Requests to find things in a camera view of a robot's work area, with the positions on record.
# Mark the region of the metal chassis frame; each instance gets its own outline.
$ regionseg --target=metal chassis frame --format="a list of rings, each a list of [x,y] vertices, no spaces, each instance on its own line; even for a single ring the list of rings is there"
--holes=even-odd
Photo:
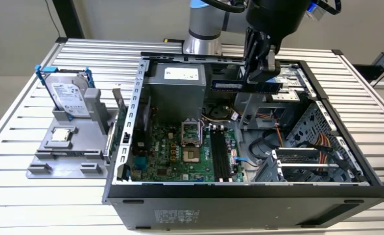
[[[336,126],[340,132],[341,137],[345,139],[348,146],[355,148],[353,155],[364,170],[364,174],[367,175],[371,185],[369,186],[351,186],[351,184],[344,187],[340,186],[339,183],[336,185],[324,185],[320,183],[303,184],[304,190],[301,190],[301,186],[293,185],[292,183],[259,183],[259,184],[240,184],[231,182],[215,182],[211,183],[212,187],[208,187],[207,184],[187,184],[179,182],[155,182],[143,184],[143,182],[121,182],[117,180],[121,172],[117,172],[115,166],[120,167],[128,163],[128,150],[132,141],[132,129],[135,122],[135,114],[139,103],[139,96],[141,92],[143,79],[148,70],[149,60],[157,60],[159,62],[187,62],[187,63],[201,63],[203,57],[196,57],[193,55],[184,56],[176,54],[159,54],[159,53],[141,53],[143,58],[140,59],[139,71],[136,74],[136,82],[133,87],[133,95],[128,107],[128,119],[125,121],[124,135],[129,135],[129,139],[121,142],[120,149],[115,161],[112,161],[111,170],[107,179],[105,191],[103,199],[104,201],[109,201],[111,203],[131,203],[131,201],[141,201],[144,203],[143,198],[155,198],[155,199],[169,199],[169,198],[307,198],[315,197],[327,200],[327,198],[369,198],[375,199],[373,205],[384,200],[384,186],[375,175],[371,166],[368,165],[363,155],[360,154],[360,150],[352,140],[351,135],[341,123],[339,115],[336,111],[331,108],[331,105],[327,100],[327,96],[324,96],[324,91],[320,87],[320,84],[316,82],[316,78],[311,76],[311,70],[304,64],[304,61],[296,61],[303,66],[303,70],[305,75],[308,76],[313,89],[320,94],[320,99],[324,103],[324,107],[327,111],[331,113],[331,117],[333,121],[336,121]],[[232,59],[228,57],[211,57],[215,58],[216,61],[221,63],[231,63]],[[328,219],[324,223],[321,223],[320,227],[327,227],[341,220],[341,217],[347,217],[351,214],[360,212],[361,210],[371,207],[371,204],[356,207],[356,209],[351,209],[343,212],[339,216]]]

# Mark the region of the ram slot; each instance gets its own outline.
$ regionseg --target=ram slot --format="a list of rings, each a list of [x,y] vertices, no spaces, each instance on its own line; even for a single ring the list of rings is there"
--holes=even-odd
[[[211,151],[215,179],[227,182],[229,179],[229,163],[224,131],[220,129],[211,130]]]

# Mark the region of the cable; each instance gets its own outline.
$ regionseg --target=cable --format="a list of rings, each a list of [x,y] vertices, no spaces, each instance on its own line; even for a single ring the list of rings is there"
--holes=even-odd
[[[217,0],[201,0],[204,3],[209,4],[215,8],[231,12],[231,13],[241,13],[245,10],[245,7],[243,4],[237,4],[237,6],[227,5],[225,3],[217,1]]]
[[[323,0],[311,0],[320,8],[323,8],[329,14],[337,15],[341,12],[341,1],[335,0],[336,8],[332,8]]]
[[[256,159],[265,160],[265,159],[268,158],[267,155],[260,156],[260,155],[256,155],[256,154],[253,153],[253,145],[259,144],[259,142],[263,142],[264,145],[265,145],[268,148],[271,148],[271,149],[279,148],[277,145],[271,144],[271,143],[265,140],[265,138],[267,138],[271,134],[273,134],[273,133],[275,133],[275,129],[271,129],[271,130],[264,131],[263,134],[261,134],[261,137],[257,137],[257,138],[251,142],[251,144],[249,144],[249,146],[248,146],[248,152],[249,152],[249,154],[251,154]]]
[[[56,31],[57,31],[57,33],[58,33],[58,37],[61,37],[61,34],[60,34],[60,31],[58,31],[56,22],[54,22],[54,20],[53,20],[53,16],[50,15],[50,10],[49,10],[48,1],[46,1],[46,0],[44,0],[44,1],[45,1],[45,4],[46,4],[46,9],[48,9],[48,14],[49,14],[50,21],[53,22],[53,25],[54,25],[54,27],[56,27]]]
[[[376,84],[381,81],[383,78],[384,78],[384,75],[376,80],[376,83],[372,85],[372,88],[376,86]]]
[[[275,123],[275,128],[276,128],[276,134],[277,134],[277,139],[279,139],[279,146],[284,147],[284,142],[283,142],[283,137],[281,137],[281,133],[279,131],[279,122],[276,119],[276,123]]]
[[[229,119],[216,119],[212,116],[208,116],[207,114],[201,114],[203,118],[205,118],[211,122],[223,122],[223,121],[229,121]]]
[[[248,165],[251,165],[252,167],[259,167],[256,164],[251,163],[251,160],[248,159],[247,161],[244,161]]]

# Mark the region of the black cable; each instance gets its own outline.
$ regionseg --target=black cable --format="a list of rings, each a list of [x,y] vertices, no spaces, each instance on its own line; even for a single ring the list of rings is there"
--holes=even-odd
[[[341,12],[341,1],[335,0],[336,8],[332,8],[323,0],[311,0],[320,8],[323,8],[329,14],[337,15]]]
[[[372,88],[376,86],[376,84],[381,81],[383,78],[384,78],[384,75],[376,80],[376,83],[372,85]]]
[[[247,162],[248,165],[251,165],[252,167],[259,167],[256,164],[251,163],[251,159],[248,161],[244,161]]]
[[[45,4],[46,4],[46,9],[48,9],[48,14],[49,14],[50,21],[53,22],[53,25],[54,25],[54,27],[56,27],[56,30],[57,30],[57,33],[58,33],[58,37],[61,37],[61,34],[60,34],[60,31],[58,31],[56,22],[54,22],[54,20],[53,20],[53,16],[50,15],[50,10],[49,10],[48,1],[46,1],[46,0],[44,0],[44,1],[45,1]]]
[[[231,13],[241,13],[245,10],[244,5],[240,4],[237,4],[237,6],[231,6],[217,0],[201,0],[201,1],[213,6],[215,8]]]
[[[267,130],[267,131],[264,131],[263,134],[261,134],[261,137],[256,138],[256,139],[251,142],[251,144],[249,144],[249,146],[248,146],[248,152],[249,152],[249,154],[251,154],[256,159],[265,160],[265,159],[268,158],[267,155],[260,156],[260,155],[256,155],[256,154],[253,153],[253,145],[256,145],[259,142],[263,142],[264,145],[265,145],[267,147],[269,147],[271,149],[279,148],[279,146],[271,144],[271,143],[265,140],[265,137],[269,136],[269,135],[273,134],[273,133],[276,133],[276,130]]]

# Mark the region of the white label sticker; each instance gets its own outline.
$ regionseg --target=white label sticker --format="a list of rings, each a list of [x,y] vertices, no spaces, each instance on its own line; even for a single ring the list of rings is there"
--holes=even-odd
[[[241,89],[243,85],[241,84],[231,84],[231,83],[217,83],[216,88],[235,88],[235,89]]]
[[[53,83],[52,86],[64,111],[74,117],[88,116],[89,111],[78,87],[68,83]]]
[[[176,80],[199,80],[197,69],[192,68],[165,68],[164,78]]]
[[[157,223],[196,223],[200,210],[155,210]]]
[[[276,81],[277,83],[288,83],[288,79],[285,79],[285,78],[279,78],[279,77],[276,77],[276,78],[275,78],[275,81]]]
[[[233,112],[233,114],[231,115],[231,119],[232,119],[233,121],[236,121],[236,120],[237,120],[237,117],[239,117],[239,114],[237,114],[236,112]]]

